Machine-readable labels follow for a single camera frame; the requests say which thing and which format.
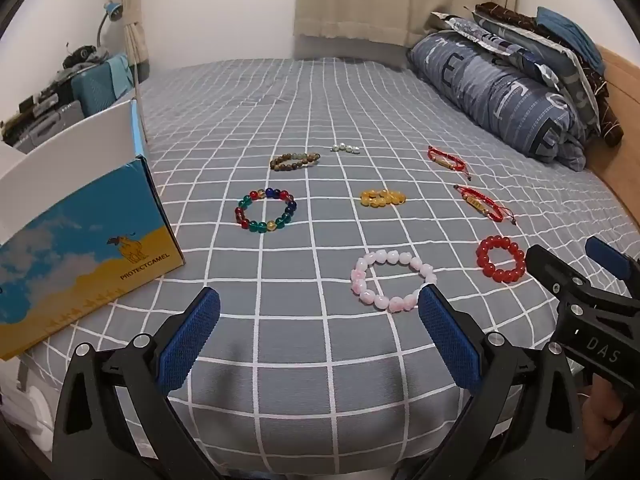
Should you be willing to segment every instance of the bracelet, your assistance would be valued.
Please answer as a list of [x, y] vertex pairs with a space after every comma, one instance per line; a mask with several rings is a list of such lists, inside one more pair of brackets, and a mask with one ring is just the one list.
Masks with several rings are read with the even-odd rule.
[[[488, 251], [490, 249], [508, 250], [516, 260], [515, 268], [511, 270], [496, 269], [495, 265], [489, 261]], [[488, 278], [493, 278], [497, 283], [515, 283], [527, 271], [524, 251], [508, 237], [489, 236], [480, 242], [480, 246], [476, 249], [476, 255], [478, 256], [478, 267], [481, 267], [482, 273]]]
[[285, 153], [284, 155], [274, 158], [269, 166], [273, 171], [292, 171], [299, 170], [307, 164], [311, 164], [320, 159], [319, 153]]
[[[244, 210], [247, 209], [254, 200], [261, 200], [265, 197], [284, 200], [284, 202], [287, 203], [282, 216], [276, 218], [275, 221], [269, 220], [268, 222], [260, 222], [259, 224], [255, 220], [250, 221], [245, 218]], [[293, 195], [288, 191], [280, 191], [279, 189], [271, 189], [270, 187], [266, 190], [259, 189], [258, 191], [252, 191], [248, 195], [245, 195], [244, 198], [238, 202], [238, 207], [236, 207], [236, 222], [242, 226], [242, 229], [249, 229], [252, 233], [271, 232], [276, 229], [282, 229], [286, 224], [291, 222], [291, 218], [297, 208], [298, 204], [294, 200]]]
[[351, 290], [360, 297], [360, 301], [364, 304], [374, 304], [379, 310], [389, 310], [391, 313], [401, 312], [402, 310], [413, 310], [418, 304], [418, 296], [420, 295], [420, 288], [414, 290], [412, 294], [408, 294], [404, 298], [395, 296], [389, 299], [381, 294], [376, 294], [373, 290], [367, 288], [367, 282], [365, 281], [367, 268], [373, 263], [384, 264], [388, 263], [395, 265], [400, 263], [402, 265], [408, 265], [424, 278], [424, 284], [429, 285], [438, 281], [436, 275], [433, 273], [433, 267], [429, 264], [424, 264], [417, 256], [412, 256], [411, 253], [399, 253], [398, 251], [389, 251], [388, 253], [384, 249], [380, 249], [375, 253], [365, 254], [362, 258], [358, 258], [355, 269], [351, 271]]
[[436, 164], [441, 165], [443, 168], [449, 168], [453, 171], [461, 171], [466, 175], [466, 178], [468, 180], [471, 180], [471, 175], [469, 175], [469, 170], [466, 167], [466, 162], [461, 158], [456, 157], [455, 155], [450, 155], [449, 153], [441, 152], [433, 146], [429, 146], [429, 149], [427, 150], [427, 156], [430, 160], [432, 160]]
[[470, 187], [459, 186], [456, 184], [453, 189], [462, 195], [462, 199], [466, 203], [475, 207], [484, 216], [488, 216], [494, 222], [502, 222], [502, 220], [504, 220], [504, 216], [507, 215], [511, 218], [511, 223], [516, 225], [516, 217], [513, 214], [513, 211], [508, 207], [498, 205], [494, 200]]
[[400, 205], [405, 202], [406, 195], [404, 193], [390, 189], [381, 189], [380, 191], [370, 189], [360, 194], [360, 203], [363, 206], [384, 207], [388, 204]]
[[347, 146], [344, 142], [340, 144], [334, 144], [331, 148], [332, 152], [347, 152], [347, 153], [355, 153], [356, 155], [360, 154], [359, 146]]

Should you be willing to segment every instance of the cardboard box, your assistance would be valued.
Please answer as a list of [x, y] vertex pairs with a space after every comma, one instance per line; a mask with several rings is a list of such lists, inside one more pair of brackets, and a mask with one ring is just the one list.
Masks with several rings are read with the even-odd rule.
[[5, 153], [0, 358], [184, 264], [145, 148], [132, 100]]

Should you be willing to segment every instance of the blue towel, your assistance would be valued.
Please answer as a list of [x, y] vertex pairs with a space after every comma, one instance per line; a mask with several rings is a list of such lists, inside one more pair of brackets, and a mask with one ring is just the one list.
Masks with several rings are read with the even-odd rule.
[[129, 60], [125, 54], [116, 54], [107, 60], [113, 80], [113, 93], [116, 99], [133, 88], [133, 75], [129, 69]]
[[536, 23], [548, 28], [569, 43], [591, 65], [591, 68], [604, 76], [604, 63], [600, 51], [580, 25], [545, 7], [538, 7]]

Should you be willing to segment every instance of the mattress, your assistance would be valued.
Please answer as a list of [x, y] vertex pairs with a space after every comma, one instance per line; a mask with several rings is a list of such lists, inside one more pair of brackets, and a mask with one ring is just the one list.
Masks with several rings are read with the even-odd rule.
[[[24, 359], [60, 388], [76, 345], [118, 348], [153, 333], [212, 286], [220, 322], [170, 400], [219, 465], [346, 473], [423, 454], [446, 436], [466, 397], [416, 310], [379, 312], [351, 292], [350, 271], [363, 254], [418, 254], [453, 307], [512, 344], [539, 348], [554, 329], [556, 301], [528, 275], [510, 285], [483, 276], [480, 240], [501, 234], [524, 249], [541, 244], [618, 293], [624, 286], [585, 256], [586, 239], [640, 252], [632, 221], [596, 176], [525, 158], [409, 71], [359, 60], [234, 60], [154, 75], [142, 88], [149, 162], [186, 264]], [[340, 142], [360, 154], [331, 152]], [[430, 162], [429, 145], [464, 158], [469, 184], [511, 208], [518, 224], [494, 223], [463, 202], [453, 185], [465, 178]], [[319, 164], [270, 171], [275, 155], [301, 152], [320, 153]], [[238, 200], [267, 187], [295, 196], [293, 221], [265, 235], [241, 229]], [[360, 205], [363, 190], [383, 188], [407, 202]], [[247, 216], [281, 212], [282, 203], [261, 201]], [[422, 283], [406, 267], [374, 270], [370, 288], [388, 297]]]

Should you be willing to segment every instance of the camel illustration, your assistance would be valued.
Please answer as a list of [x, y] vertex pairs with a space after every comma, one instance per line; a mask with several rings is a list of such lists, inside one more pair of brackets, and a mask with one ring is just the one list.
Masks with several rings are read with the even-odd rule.
[[116, 236], [115, 238], [109, 238], [109, 240], [107, 240], [107, 245], [110, 244], [115, 245], [120, 251], [120, 254], [132, 264], [139, 263], [148, 258], [146, 254], [142, 253], [142, 244], [137, 240], [132, 240], [126, 236]]

